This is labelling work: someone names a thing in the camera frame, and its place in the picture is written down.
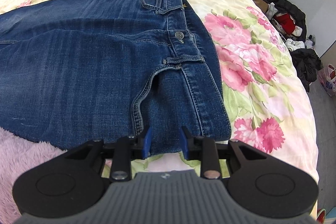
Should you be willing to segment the brown cardboard box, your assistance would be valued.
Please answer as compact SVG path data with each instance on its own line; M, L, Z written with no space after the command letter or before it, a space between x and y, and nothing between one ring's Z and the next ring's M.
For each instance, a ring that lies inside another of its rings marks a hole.
M263 0L252 0L255 5L265 14L268 11L268 3Z

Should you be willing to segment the black garment on floor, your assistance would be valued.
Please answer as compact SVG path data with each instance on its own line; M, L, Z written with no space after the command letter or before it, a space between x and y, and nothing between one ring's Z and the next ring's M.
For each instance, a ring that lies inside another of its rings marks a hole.
M310 84L317 80L317 73L323 68L321 59L313 49L300 48L290 52L297 77L301 80L306 92L310 92Z

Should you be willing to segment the pink fluffy blanket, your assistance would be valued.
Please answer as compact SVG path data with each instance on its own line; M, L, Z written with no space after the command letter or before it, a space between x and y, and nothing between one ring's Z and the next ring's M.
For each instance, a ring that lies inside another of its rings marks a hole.
M20 217L12 195L15 180L25 171L63 153L50 143L33 143L1 129L1 223L13 223Z

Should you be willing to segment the red garment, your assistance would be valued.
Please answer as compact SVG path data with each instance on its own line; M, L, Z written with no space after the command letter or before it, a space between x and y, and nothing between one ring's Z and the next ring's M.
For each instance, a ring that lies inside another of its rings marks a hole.
M286 32L286 34L290 35L295 30L295 24L293 19L289 14L276 15L275 20L282 26L282 29Z

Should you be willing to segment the pink patterned bag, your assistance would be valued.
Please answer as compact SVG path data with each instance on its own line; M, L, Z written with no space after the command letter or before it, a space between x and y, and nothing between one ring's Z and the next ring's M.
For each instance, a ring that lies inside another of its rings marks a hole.
M330 97L335 96L335 66L332 64L324 65L318 71L318 80Z

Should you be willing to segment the blue denim jeans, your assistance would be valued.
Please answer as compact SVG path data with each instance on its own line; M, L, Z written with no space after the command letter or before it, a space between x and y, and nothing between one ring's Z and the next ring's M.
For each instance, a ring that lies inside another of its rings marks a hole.
M215 45L187 0L50 0L1 15L1 127L71 149L182 127L228 140Z

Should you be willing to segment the white crumpled clothes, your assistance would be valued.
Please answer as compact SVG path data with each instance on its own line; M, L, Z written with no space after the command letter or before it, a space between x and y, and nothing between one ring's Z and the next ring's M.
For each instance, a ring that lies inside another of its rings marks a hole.
M285 46L288 51L293 52L299 49L314 49L313 41L307 39L305 42L301 40L286 39Z

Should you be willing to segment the floral yellow bed quilt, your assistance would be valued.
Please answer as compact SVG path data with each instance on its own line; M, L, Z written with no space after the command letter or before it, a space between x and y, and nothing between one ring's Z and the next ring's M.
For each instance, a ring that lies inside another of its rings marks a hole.
M1 12L46 0L1 0ZM219 55L232 137L318 177L315 119L279 33L252 0L188 0Z

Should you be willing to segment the black jacket clothes pile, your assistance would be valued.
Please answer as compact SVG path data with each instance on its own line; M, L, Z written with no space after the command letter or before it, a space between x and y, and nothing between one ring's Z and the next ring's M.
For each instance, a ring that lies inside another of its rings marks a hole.
M298 40L305 41L307 35L306 27L306 14L301 11L296 5L292 4L288 0L263 0L264 2L271 4L274 3L274 6L280 13L288 13L295 21L295 25L302 28L302 33L300 36L297 36Z

